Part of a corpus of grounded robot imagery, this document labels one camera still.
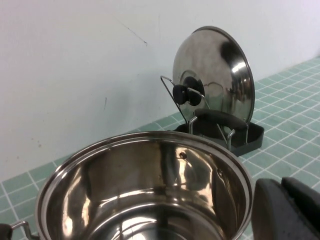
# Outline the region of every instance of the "black plastic handle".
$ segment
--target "black plastic handle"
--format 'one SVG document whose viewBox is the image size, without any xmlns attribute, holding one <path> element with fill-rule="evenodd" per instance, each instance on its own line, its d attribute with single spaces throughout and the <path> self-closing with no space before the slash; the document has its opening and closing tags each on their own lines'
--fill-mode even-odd
<svg viewBox="0 0 320 240">
<path fill-rule="evenodd" d="M 11 240 L 12 231 L 10 225 L 0 223 L 0 240 Z"/>
<path fill-rule="evenodd" d="M 319 216 L 315 216 L 319 200 L 319 193 L 296 179 L 283 178 L 281 184 L 273 179 L 258 179 L 251 216 L 253 238 L 319 240 Z"/>
<path fill-rule="evenodd" d="M 244 130 L 247 128 L 245 121 L 222 111 L 198 108 L 194 111 L 194 115 L 197 116 L 200 121 L 219 124 L 234 130 Z"/>
</svg>

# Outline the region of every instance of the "stainless steel pot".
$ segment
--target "stainless steel pot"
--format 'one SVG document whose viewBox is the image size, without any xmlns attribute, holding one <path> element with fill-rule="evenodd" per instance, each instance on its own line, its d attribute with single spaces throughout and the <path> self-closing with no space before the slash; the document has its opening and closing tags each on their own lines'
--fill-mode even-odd
<svg viewBox="0 0 320 240">
<path fill-rule="evenodd" d="M 38 236 L 26 222 L 2 230 L 9 237 L 24 226 L 33 240 L 237 239 L 252 203 L 251 178 L 225 148 L 139 132 L 92 144 L 56 169 L 38 194 Z"/>
</svg>

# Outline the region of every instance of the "green tile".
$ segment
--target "green tile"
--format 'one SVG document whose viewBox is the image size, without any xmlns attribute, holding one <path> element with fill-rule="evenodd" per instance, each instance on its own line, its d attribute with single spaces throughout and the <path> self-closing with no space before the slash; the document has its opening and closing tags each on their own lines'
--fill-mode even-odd
<svg viewBox="0 0 320 240">
<path fill-rule="evenodd" d="M 147 132 L 147 131 L 157 131 L 160 129 L 160 127 L 155 122 L 151 122 L 147 125 L 139 127 L 139 129 L 141 130 L 141 132 Z"/>
<path fill-rule="evenodd" d="M 254 108 L 255 109 L 261 109 L 261 108 L 263 108 L 263 107 L 265 107 L 267 105 L 268 105 L 267 103 L 257 100 L 254 103 Z"/>
<path fill-rule="evenodd" d="M 284 139 L 285 137 L 287 137 L 289 135 L 289 133 L 281 131 L 277 128 L 271 129 L 270 131 L 266 132 L 265 135 L 269 138 L 271 138 L 272 140 L 275 141 L 281 141 L 282 139 Z"/>
<path fill-rule="evenodd" d="M 318 136 L 318 137 L 316 137 L 315 139 L 313 139 L 312 142 L 313 142 L 314 144 L 317 144 L 317 145 L 320 146 L 320 136 Z"/>
<path fill-rule="evenodd" d="M 316 79 L 316 80 L 320 80 L 320 74 L 313 75 L 313 76 L 311 76 L 310 78 Z"/>
<path fill-rule="evenodd" d="M 294 74 L 297 74 L 297 73 L 300 73 L 301 70 L 299 68 L 296 68 L 296 67 L 291 67 L 288 69 L 288 71 L 294 73 Z"/>
<path fill-rule="evenodd" d="M 267 94 L 267 95 L 269 95 L 269 94 L 272 94 L 272 93 L 274 93 L 275 91 L 277 91 L 276 89 L 274 89 L 274 88 L 271 88 L 271 87 L 265 87 L 265 88 L 262 88 L 261 90 L 259 90 L 259 92 L 261 92 L 261 93 L 263 93 L 263 94 Z"/>
<path fill-rule="evenodd" d="M 270 139 L 270 138 L 267 138 L 267 137 L 264 137 L 263 140 L 262 140 L 262 146 L 261 146 L 261 150 L 264 150 L 268 147 L 270 147 L 271 145 L 275 144 L 276 141 Z"/>
<path fill-rule="evenodd" d="M 263 170 L 263 168 L 255 166 L 249 161 L 246 161 L 243 165 L 248 170 L 251 176 L 256 175 L 257 173 L 260 173 Z"/>
<path fill-rule="evenodd" d="M 297 68 L 297 69 L 301 69 L 303 71 L 310 68 L 310 66 L 305 64 L 305 63 L 300 63 L 300 64 L 298 64 L 298 65 L 296 65 L 294 67 Z"/>
<path fill-rule="evenodd" d="M 16 189 L 23 188 L 29 184 L 32 184 L 32 181 L 26 172 L 3 181 L 3 186 L 7 193 L 10 193 Z"/>
<path fill-rule="evenodd" d="M 173 117 L 173 118 L 176 119 L 177 121 L 181 121 L 181 120 L 184 119 L 179 111 L 176 112 L 176 113 L 174 113 L 174 114 L 172 114 L 171 117 Z"/>
<path fill-rule="evenodd" d="M 281 90 L 281 89 L 284 89 L 284 88 L 286 88 L 286 87 L 288 87 L 286 84 L 283 84 L 283 82 L 277 82 L 277 83 L 275 83 L 275 84 L 272 84 L 271 86 L 269 86 L 269 87 L 271 87 L 271 88 L 273 88 L 273 89 L 276 89 L 277 91 L 278 90 Z"/>
<path fill-rule="evenodd" d="M 316 67 L 310 68 L 310 69 L 308 69 L 308 72 L 309 72 L 309 73 L 313 73 L 313 74 L 317 74 L 317 73 L 319 73 L 319 69 L 316 68 Z"/>
<path fill-rule="evenodd" d="M 291 77 L 292 75 L 294 75 L 294 73 L 290 72 L 290 71 L 282 71 L 282 72 L 279 72 L 279 75 L 285 77 L 285 78 L 289 78 Z"/>
<path fill-rule="evenodd" d="M 303 170 L 295 173 L 292 175 L 292 177 L 308 185 L 309 187 L 312 187 L 319 182 L 318 178 Z"/>
<path fill-rule="evenodd" d="M 275 82 L 279 82 L 280 80 L 284 79 L 285 77 L 284 76 L 281 76 L 279 74 L 275 74 L 275 75 L 272 75 L 272 76 L 269 76 L 269 79 L 275 81 Z"/>
<path fill-rule="evenodd" d="M 320 156 L 320 146 L 313 143 L 307 143 L 306 145 L 298 148 L 298 151 L 307 154 L 310 157 L 317 158 Z"/>
<path fill-rule="evenodd" d="M 0 197 L 0 212 L 8 208 L 10 208 L 10 204 L 8 202 L 7 197 L 6 196 Z"/>
<path fill-rule="evenodd" d="M 320 88 L 317 87 L 317 86 L 309 86 L 305 90 L 310 91 L 310 92 L 315 93 L 315 94 L 320 92 Z"/>
<path fill-rule="evenodd" d="M 31 177 L 35 182 L 46 179 L 56 170 L 56 166 L 49 162 L 43 166 L 37 167 L 35 169 L 30 170 Z"/>
<path fill-rule="evenodd" d="M 242 157 L 242 156 L 238 156 L 238 159 L 240 160 L 240 162 L 244 162 L 246 159 L 244 158 L 244 157 Z"/>
<path fill-rule="evenodd" d="M 36 189 L 35 185 L 26 186 L 18 191 L 14 191 L 8 194 L 12 205 L 17 205 L 22 203 L 26 200 L 32 199 L 36 197 L 38 194 L 38 190 Z"/>
<path fill-rule="evenodd" d="M 314 106 L 313 110 L 319 111 L 320 112 L 320 105 Z"/>
<path fill-rule="evenodd" d="M 306 84 L 306 83 L 298 81 L 295 84 L 292 84 L 291 86 L 295 87 L 295 88 L 298 88 L 298 89 L 304 89 L 304 88 L 307 88 L 309 86 L 309 84 Z"/>
<path fill-rule="evenodd" d="M 292 111 L 294 113 L 302 113 L 303 111 L 307 110 L 308 108 L 299 104 L 294 104 L 291 107 L 288 107 L 287 110 Z"/>
<path fill-rule="evenodd" d="M 304 76 L 304 77 L 310 77 L 313 74 L 314 73 L 309 72 L 309 71 L 302 71 L 302 72 L 299 73 L 299 75 Z"/>
<path fill-rule="evenodd" d="M 239 237 L 239 240 L 246 240 L 247 239 L 247 236 L 242 234 L 240 237 Z"/>
<path fill-rule="evenodd" d="M 172 131 L 172 130 L 175 130 L 178 126 L 180 126 L 181 125 L 181 123 L 179 123 L 179 122 L 176 122 L 176 123 L 174 123 L 174 124 L 171 124 L 171 125 L 169 125 L 169 126 L 166 126 L 165 128 L 164 128 L 164 130 L 166 130 L 166 131 Z"/>
<path fill-rule="evenodd" d="M 35 184 L 36 184 L 36 185 L 38 186 L 38 188 L 41 190 L 42 187 L 43 187 L 43 185 L 45 184 L 45 182 L 46 182 L 46 179 L 41 180 L 41 181 L 38 181 L 38 182 L 36 182 Z"/>
<path fill-rule="evenodd" d="M 300 89 L 292 86 L 287 86 L 286 88 L 281 89 L 283 92 L 294 94 L 298 92 Z"/>
<path fill-rule="evenodd" d="M 307 69 L 307 71 L 309 71 L 310 68 L 315 67 L 315 66 L 318 65 L 318 63 L 315 62 L 313 59 L 310 60 L 310 61 L 306 61 L 306 62 L 304 62 L 303 64 L 306 65 L 306 66 L 309 66 L 309 68 Z"/>
<path fill-rule="evenodd" d="M 307 124 L 307 127 L 308 127 L 309 129 L 320 133 L 320 122 L 314 121 L 314 122 L 311 122 L 311 123 L 309 123 L 309 124 L 306 122 L 305 124 Z"/>
<path fill-rule="evenodd" d="M 298 149 L 301 145 L 305 144 L 307 141 L 301 138 L 298 138 L 294 135 L 291 135 L 283 139 L 280 143 L 288 146 L 289 148 Z"/>
<path fill-rule="evenodd" d="M 282 108 L 282 109 L 286 109 L 290 106 L 292 106 L 293 104 L 289 101 L 286 101 L 286 100 L 280 100 L 280 101 L 277 101 L 273 104 L 274 106 L 277 106 L 279 108 Z"/>
<path fill-rule="evenodd" d="M 271 96 L 278 98 L 278 99 L 284 99 L 285 97 L 289 96 L 290 93 L 287 93 L 285 91 L 276 91 L 271 94 Z"/>
<path fill-rule="evenodd" d="M 72 155 L 73 155 L 73 153 L 72 153 L 72 154 L 69 154 L 69 155 L 67 155 L 67 156 L 61 157 L 61 158 L 55 160 L 54 163 L 55 163 L 57 166 L 60 166 L 60 165 L 63 164 L 68 158 L 70 158 Z"/>
<path fill-rule="evenodd" d="M 262 119 L 265 119 L 265 118 L 267 118 L 269 116 L 270 116 L 269 113 L 258 110 L 258 111 L 254 111 L 253 112 L 253 116 L 252 117 L 257 121 L 261 121 Z"/>
<path fill-rule="evenodd" d="M 295 131 L 299 130 L 301 128 L 301 126 L 288 120 L 288 121 L 285 121 L 284 123 L 282 123 L 281 125 L 279 125 L 277 128 L 281 129 L 282 131 L 285 131 L 289 134 L 292 134 Z"/>
<path fill-rule="evenodd" d="M 252 226 L 251 226 L 251 222 L 250 222 L 250 224 L 246 227 L 246 229 L 244 230 L 244 232 L 243 232 L 246 236 L 249 236 L 249 235 L 251 235 L 252 233 L 253 233 L 253 231 L 252 231 Z"/>
<path fill-rule="evenodd" d="M 319 81 L 317 79 L 313 79 L 311 77 L 308 77 L 308 78 L 302 80 L 301 82 L 304 84 L 307 84 L 307 85 L 312 85 L 312 84 L 318 83 Z"/>
<path fill-rule="evenodd" d="M 308 166 L 304 167 L 303 169 L 320 178 L 320 161 L 314 160 L 313 162 L 311 162 Z"/>
<path fill-rule="evenodd" d="M 266 77 L 266 78 L 263 78 L 263 79 L 259 80 L 259 83 L 264 85 L 264 86 L 269 86 L 269 85 L 274 84 L 275 81 L 273 81 L 270 78 Z"/>
<path fill-rule="evenodd" d="M 260 90 L 255 92 L 255 99 L 261 99 L 265 96 L 267 96 L 267 94 L 260 92 Z"/>
<path fill-rule="evenodd" d="M 26 240 L 24 236 L 25 235 L 23 234 L 23 229 L 20 227 L 17 230 L 13 231 L 11 240 Z"/>
<path fill-rule="evenodd" d="M 310 92 L 305 91 L 305 90 L 301 90 L 295 93 L 295 95 L 299 96 L 299 97 L 303 97 L 303 98 L 308 98 L 310 96 Z"/>
<path fill-rule="evenodd" d="M 29 223 L 30 230 L 32 233 L 38 232 L 34 215 L 27 217 L 25 220 Z"/>
<path fill-rule="evenodd" d="M 257 181 L 258 179 L 273 179 L 278 182 L 281 181 L 280 177 L 273 175 L 267 171 L 263 171 L 253 178 L 254 181 Z"/>
<path fill-rule="evenodd" d="M 271 156 L 266 152 L 260 152 L 252 158 L 250 158 L 248 161 L 265 169 L 270 165 L 274 164 L 276 161 L 278 161 L 278 158 Z"/>
<path fill-rule="evenodd" d="M 320 193 L 320 182 L 313 189 Z"/>
<path fill-rule="evenodd" d="M 306 100 L 303 100 L 303 101 L 299 102 L 299 104 L 304 106 L 304 107 L 307 107 L 307 108 L 312 108 L 313 106 L 317 105 L 318 102 L 313 101 L 311 99 L 306 99 Z"/>
<path fill-rule="evenodd" d="M 141 132 L 141 131 L 138 128 L 136 128 L 136 129 L 133 129 L 131 131 L 127 131 L 125 134 L 134 134 L 134 133 L 138 133 L 138 132 Z"/>
<path fill-rule="evenodd" d="M 279 98 L 274 96 L 265 96 L 265 97 L 262 97 L 260 100 L 267 104 L 273 104 L 274 102 L 278 101 Z"/>
<path fill-rule="evenodd" d="M 318 119 L 320 118 L 320 111 L 315 111 L 313 109 L 310 109 L 308 111 L 305 111 L 303 115 L 312 119 Z"/>
<path fill-rule="evenodd" d="M 297 82 L 296 80 L 293 80 L 291 78 L 286 78 L 286 79 L 283 79 L 280 83 L 291 86 L 292 84 L 295 84 L 296 82 Z"/>
<path fill-rule="evenodd" d="M 172 116 L 167 116 L 156 121 L 156 123 L 158 123 L 162 128 L 174 124 L 176 122 L 176 119 L 174 119 Z"/>
<path fill-rule="evenodd" d="M 284 100 L 296 104 L 297 102 L 302 101 L 304 98 L 296 95 L 290 95 L 284 98 Z"/>
<path fill-rule="evenodd" d="M 306 164 L 310 163 L 313 158 L 306 156 L 298 151 L 294 151 L 290 155 L 286 156 L 284 160 L 298 168 L 302 168 Z"/>
<path fill-rule="evenodd" d="M 305 79 L 305 78 L 306 78 L 305 76 L 301 76 L 299 74 L 293 75 L 290 77 L 290 79 L 295 80 L 295 81 L 301 81 L 302 79 Z"/>
<path fill-rule="evenodd" d="M 277 107 L 277 106 L 269 105 L 269 106 L 265 106 L 265 107 L 262 108 L 261 110 L 264 111 L 264 112 L 267 112 L 267 113 L 269 113 L 269 114 L 275 114 L 275 113 L 281 111 L 282 108 Z"/>
<path fill-rule="evenodd" d="M 305 117 L 303 115 L 296 115 L 296 116 L 290 118 L 290 121 L 295 122 L 300 125 L 306 125 L 306 124 L 310 123 L 310 118 Z"/>
<path fill-rule="evenodd" d="M 276 156 L 279 159 L 282 159 L 284 156 L 293 152 L 293 150 L 291 148 L 288 148 L 288 147 L 281 145 L 279 143 L 269 147 L 265 151 L 273 156 Z"/>
<path fill-rule="evenodd" d="M 15 210 L 18 218 L 23 219 L 23 218 L 29 217 L 32 214 L 34 214 L 35 207 L 36 207 L 36 199 L 32 199 L 30 201 L 26 201 L 22 204 L 15 206 L 14 210 Z"/>
<path fill-rule="evenodd" d="M 297 132 L 295 132 L 293 135 L 305 139 L 307 141 L 313 139 L 314 137 L 316 137 L 318 134 L 306 127 L 301 128 L 300 130 L 298 130 Z"/>
<path fill-rule="evenodd" d="M 263 89 L 264 87 L 265 87 L 265 85 L 261 84 L 260 81 L 256 81 L 256 82 L 254 83 L 254 89 L 255 89 L 256 91 L 258 91 L 259 89 Z"/>
<path fill-rule="evenodd" d="M 272 115 L 268 116 L 266 119 L 263 119 L 262 122 L 270 126 L 277 126 L 281 124 L 284 120 L 278 116 Z"/>
<path fill-rule="evenodd" d="M 283 178 L 291 176 L 296 171 L 298 171 L 298 168 L 281 160 L 272 167 L 270 167 L 268 171 L 277 175 L 280 178 Z"/>
<path fill-rule="evenodd" d="M 260 151 L 257 149 L 257 150 L 250 151 L 250 152 L 242 155 L 242 157 L 243 157 L 244 159 L 249 159 L 249 158 L 251 158 L 252 156 L 254 156 L 254 155 L 258 154 L 258 153 L 260 153 Z"/>
<path fill-rule="evenodd" d="M 2 189 L 2 186 L 0 185 L 0 197 L 5 195 L 4 190 Z"/>
<path fill-rule="evenodd" d="M 268 130 L 270 130 L 270 129 L 272 129 L 273 128 L 273 126 L 270 126 L 270 125 L 267 125 L 266 123 L 264 123 L 264 122 L 259 122 L 259 124 L 258 125 L 260 125 L 261 127 L 263 127 L 264 128 L 264 132 L 266 132 L 266 131 L 268 131 Z"/>
<path fill-rule="evenodd" d="M 17 221 L 12 209 L 0 212 L 0 223 L 2 224 L 13 224 Z"/>
<path fill-rule="evenodd" d="M 315 95 L 311 96 L 309 99 L 320 103 L 320 94 L 315 94 Z"/>
</svg>

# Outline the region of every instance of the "pot rim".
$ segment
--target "pot rim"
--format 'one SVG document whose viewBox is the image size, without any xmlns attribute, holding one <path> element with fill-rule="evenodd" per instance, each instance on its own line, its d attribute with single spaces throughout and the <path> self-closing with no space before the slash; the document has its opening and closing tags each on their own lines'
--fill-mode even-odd
<svg viewBox="0 0 320 240">
<path fill-rule="evenodd" d="M 43 224 L 42 207 L 43 207 L 43 203 L 46 202 L 45 196 L 48 189 L 52 186 L 53 180 L 56 177 L 58 177 L 64 169 L 69 167 L 71 163 L 80 159 L 82 156 L 86 155 L 87 153 L 97 150 L 103 146 L 115 144 L 117 142 L 121 142 L 125 140 L 132 141 L 132 139 L 135 139 L 135 138 L 152 137 L 152 136 L 157 136 L 158 138 L 160 137 L 165 138 L 166 136 L 176 137 L 176 141 L 179 141 L 179 139 L 184 139 L 184 140 L 188 139 L 191 141 L 197 141 L 200 144 L 207 145 L 208 147 L 211 147 L 217 150 L 220 154 L 222 154 L 223 156 L 226 156 L 235 164 L 235 166 L 238 168 L 238 170 L 241 172 L 241 174 L 245 179 L 245 183 L 248 188 L 248 195 L 249 195 L 249 198 L 246 199 L 246 201 L 248 201 L 247 214 L 244 216 L 245 218 L 242 221 L 240 228 L 237 230 L 236 235 L 233 237 L 234 240 L 239 238 L 247 228 L 249 222 L 251 221 L 253 194 L 254 194 L 254 186 L 253 186 L 251 175 L 247 171 L 246 167 L 242 164 L 242 162 L 240 162 L 238 158 L 233 153 L 228 151 L 226 148 L 206 138 L 196 136 L 196 135 L 191 135 L 189 133 L 175 132 L 175 131 L 144 131 L 144 132 L 125 133 L 125 134 L 109 137 L 109 138 L 97 141 L 87 147 L 84 147 L 83 149 L 79 150 L 78 152 L 70 156 L 68 159 L 66 159 L 60 166 L 56 168 L 54 173 L 46 179 L 42 188 L 38 192 L 36 202 L 35 202 L 34 218 L 35 218 L 35 225 L 38 230 L 39 238 L 44 240 L 52 240 L 49 235 L 47 226 Z"/>
</svg>

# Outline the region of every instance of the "black pot handle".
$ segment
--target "black pot handle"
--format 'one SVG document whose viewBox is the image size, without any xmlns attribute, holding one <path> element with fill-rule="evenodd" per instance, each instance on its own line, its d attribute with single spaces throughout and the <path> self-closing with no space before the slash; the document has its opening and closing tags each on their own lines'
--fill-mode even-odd
<svg viewBox="0 0 320 240">
<path fill-rule="evenodd" d="M 222 111 L 198 108 L 194 111 L 194 115 L 197 116 L 198 121 L 219 124 L 234 130 L 244 130 L 248 126 L 245 121 Z"/>
<path fill-rule="evenodd" d="M 0 240 L 11 240 L 12 231 L 13 229 L 10 225 L 0 223 Z"/>
</svg>

